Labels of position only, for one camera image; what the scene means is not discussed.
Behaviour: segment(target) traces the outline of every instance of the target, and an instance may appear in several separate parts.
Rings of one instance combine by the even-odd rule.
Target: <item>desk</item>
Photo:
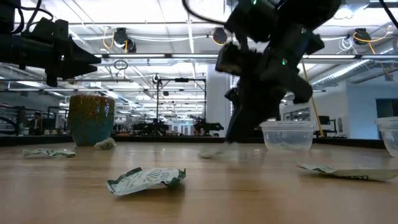
[[[0,223],[397,223],[398,179],[381,183],[333,179],[296,168],[398,168],[380,149],[314,145],[310,152],[273,152],[241,145],[212,160],[197,153],[221,144],[121,142],[114,151],[74,144],[2,147]],[[71,149],[76,157],[22,158],[22,149]],[[187,168],[173,190],[125,197],[105,181],[142,167]]]

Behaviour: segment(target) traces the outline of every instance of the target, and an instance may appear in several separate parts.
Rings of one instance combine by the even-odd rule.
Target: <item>person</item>
[[[42,135],[43,134],[43,124],[42,115],[39,112],[35,113],[35,118],[30,121],[29,134]]]

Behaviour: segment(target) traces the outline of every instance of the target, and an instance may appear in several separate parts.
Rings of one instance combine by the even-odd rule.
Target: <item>yellow cable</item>
[[[354,37],[354,39],[356,39],[356,40],[359,40],[359,41],[362,41],[362,42],[365,42],[365,43],[373,43],[373,42],[377,42],[377,41],[380,41],[380,40],[382,40],[382,39],[385,39],[387,36],[388,36],[388,31],[390,30],[390,27],[387,27],[387,32],[386,32],[386,34],[384,35],[384,37],[381,37],[381,38],[378,38],[378,39],[376,39],[376,40],[363,40],[363,39],[359,39],[359,38],[357,38],[355,35],[356,34],[358,34],[357,32],[355,32],[354,34],[353,34],[353,37]]]
[[[305,79],[306,79],[306,81],[308,82],[307,69],[305,69],[304,60],[301,60],[301,63],[302,63],[302,65],[303,65],[303,70],[304,70]],[[313,96],[311,96],[311,100],[312,100],[313,109],[315,110],[315,116],[317,117],[319,132],[320,132],[320,134],[321,134],[321,137],[325,137],[325,136],[323,135],[323,130],[322,130],[322,126],[321,126],[321,121],[319,120],[319,114],[318,114],[317,105],[315,104],[315,99],[313,98]]]
[[[376,54],[376,51],[374,50],[374,48],[373,48],[373,46],[372,46],[372,43],[368,43],[368,44],[369,44],[369,47],[371,48],[372,53],[373,53],[373,54]],[[392,81],[395,81],[395,80],[394,80],[394,77],[392,77],[392,75],[388,72],[388,70],[385,68],[385,66],[384,66],[381,62],[379,62],[379,64],[380,64],[381,67],[383,68],[384,73],[385,73],[386,75],[388,75],[388,76],[391,78]]]
[[[113,47],[113,41],[114,41],[114,32],[112,33],[112,44],[111,44],[111,46],[108,46],[108,45],[106,45],[106,43],[105,43],[105,35],[106,35],[106,31],[108,30],[108,28],[107,27],[105,27],[105,31],[104,31],[104,37],[102,38],[102,43],[104,44],[104,46],[107,48],[107,49],[110,49],[110,48],[112,48]]]

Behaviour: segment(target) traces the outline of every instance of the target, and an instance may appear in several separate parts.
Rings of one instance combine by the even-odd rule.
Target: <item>crumpled wrapper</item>
[[[112,194],[127,195],[145,189],[173,187],[186,176],[185,169],[184,171],[174,168],[142,170],[138,167],[121,175],[117,180],[107,180],[106,186]]]
[[[297,167],[312,171],[317,171],[322,174],[330,175],[333,177],[356,179],[356,180],[375,180],[385,181],[398,176],[397,169],[332,169],[326,166],[316,166],[309,164],[298,164]]]
[[[113,138],[107,138],[104,141],[97,142],[94,145],[94,148],[101,150],[111,150],[117,146],[116,142]]]
[[[53,150],[53,149],[34,149],[34,150],[24,149],[22,153],[23,153],[24,157],[28,157],[31,155],[38,155],[38,154],[44,154],[49,157],[55,157],[55,156],[75,157],[76,156],[75,152]]]

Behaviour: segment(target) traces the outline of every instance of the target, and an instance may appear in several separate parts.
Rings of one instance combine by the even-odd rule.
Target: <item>packet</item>
[[[107,180],[108,190],[115,195],[127,195],[145,189],[173,187],[186,177],[185,169],[140,167],[121,175],[117,180]]]
[[[107,138],[104,141],[97,142],[94,145],[94,148],[102,149],[102,150],[110,150],[110,149],[114,149],[116,146],[117,146],[117,144],[113,138]]]
[[[34,149],[34,150],[27,150],[24,149],[22,151],[24,157],[31,156],[31,155],[37,155],[37,154],[45,154],[46,156],[49,157],[55,157],[55,156],[65,156],[65,157],[75,157],[76,153],[71,152],[71,151],[61,151],[61,150],[53,150],[53,149]]]
[[[334,170],[326,166],[315,166],[309,164],[298,164],[297,167],[312,171],[317,171],[322,174],[331,175],[334,177],[356,179],[356,180],[375,180],[385,181],[398,176],[397,169],[341,169]]]

